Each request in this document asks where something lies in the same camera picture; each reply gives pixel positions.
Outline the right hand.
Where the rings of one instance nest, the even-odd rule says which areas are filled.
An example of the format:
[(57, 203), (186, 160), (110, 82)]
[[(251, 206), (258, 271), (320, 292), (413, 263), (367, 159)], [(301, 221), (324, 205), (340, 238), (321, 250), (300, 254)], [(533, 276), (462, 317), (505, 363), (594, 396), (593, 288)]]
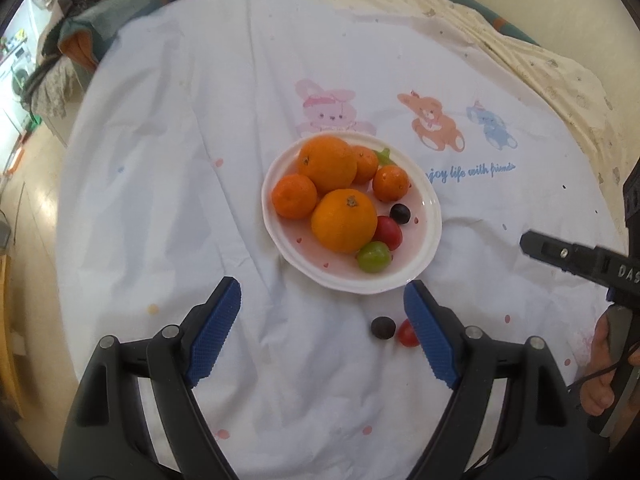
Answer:
[[(608, 346), (608, 317), (602, 314), (594, 329), (587, 374), (600, 372), (612, 364), (610, 347)], [(599, 416), (612, 406), (615, 400), (611, 387), (612, 378), (613, 373), (609, 372), (582, 384), (579, 397), (582, 408), (587, 414)]]

